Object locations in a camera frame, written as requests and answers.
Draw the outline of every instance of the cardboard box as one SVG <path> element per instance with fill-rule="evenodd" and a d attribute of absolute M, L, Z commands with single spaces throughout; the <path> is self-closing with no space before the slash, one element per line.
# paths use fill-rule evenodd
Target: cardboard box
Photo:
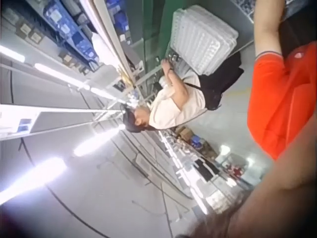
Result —
<path fill-rule="evenodd" d="M 186 142 L 189 142 L 193 135 L 194 133 L 192 132 L 192 130 L 188 128 L 185 128 L 180 132 L 180 136 Z"/>
<path fill-rule="evenodd" d="M 184 130 L 185 128 L 186 128 L 185 126 L 181 126 L 181 125 L 178 126 L 175 130 L 175 134 L 179 135 L 182 132 L 182 130 Z"/>

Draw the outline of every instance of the woman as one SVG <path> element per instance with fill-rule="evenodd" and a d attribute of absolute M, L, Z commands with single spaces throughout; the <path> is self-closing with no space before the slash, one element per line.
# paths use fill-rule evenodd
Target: woman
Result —
<path fill-rule="evenodd" d="M 181 79 L 168 60 L 163 59 L 161 66 L 168 86 L 159 91 L 151 109 L 143 106 L 133 112 L 126 109 L 123 123 L 128 131 L 134 133 L 167 129 L 194 119 L 206 109 L 216 110 L 222 93 L 244 72 L 240 65 L 240 53 L 236 53 L 210 76 L 198 76 L 190 70 Z"/>

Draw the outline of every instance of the orange-red shirt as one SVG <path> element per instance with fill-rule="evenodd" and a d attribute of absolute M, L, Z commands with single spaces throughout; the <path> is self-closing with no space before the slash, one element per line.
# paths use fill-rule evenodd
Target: orange-red shirt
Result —
<path fill-rule="evenodd" d="M 274 52 L 256 59 L 248 127 L 275 160 L 315 111 L 316 54 L 316 42 L 312 42 L 294 50 L 286 60 Z"/>

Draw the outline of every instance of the store aisle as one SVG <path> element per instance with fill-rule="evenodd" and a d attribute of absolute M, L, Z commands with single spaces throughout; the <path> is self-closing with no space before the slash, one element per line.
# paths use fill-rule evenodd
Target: store aisle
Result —
<path fill-rule="evenodd" d="M 247 127 L 247 111 L 252 85 L 254 45 L 241 51 L 243 75 L 228 89 L 221 100 L 221 107 L 206 112 L 188 123 L 193 132 L 207 140 L 215 150 L 224 144 L 231 152 L 254 161 L 253 169 L 258 174 L 272 165 L 272 159 L 253 141 Z"/>

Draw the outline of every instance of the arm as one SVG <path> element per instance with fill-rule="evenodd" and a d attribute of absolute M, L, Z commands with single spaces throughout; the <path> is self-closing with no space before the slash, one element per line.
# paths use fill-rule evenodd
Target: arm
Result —
<path fill-rule="evenodd" d="M 316 135 L 313 115 L 237 213 L 234 229 L 254 237 L 290 237 L 316 205 Z"/>
<path fill-rule="evenodd" d="M 178 75 L 171 69 L 171 65 L 168 60 L 162 60 L 162 68 L 167 80 L 170 80 L 172 86 L 175 89 L 175 93 L 171 97 L 174 103 L 177 105 L 179 110 L 183 109 L 185 103 L 187 103 L 189 99 L 187 88 L 184 82 L 178 77 Z"/>
<path fill-rule="evenodd" d="M 278 27 L 285 0 L 257 0 L 254 15 L 256 56 L 266 51 L 282 54 Z"/>

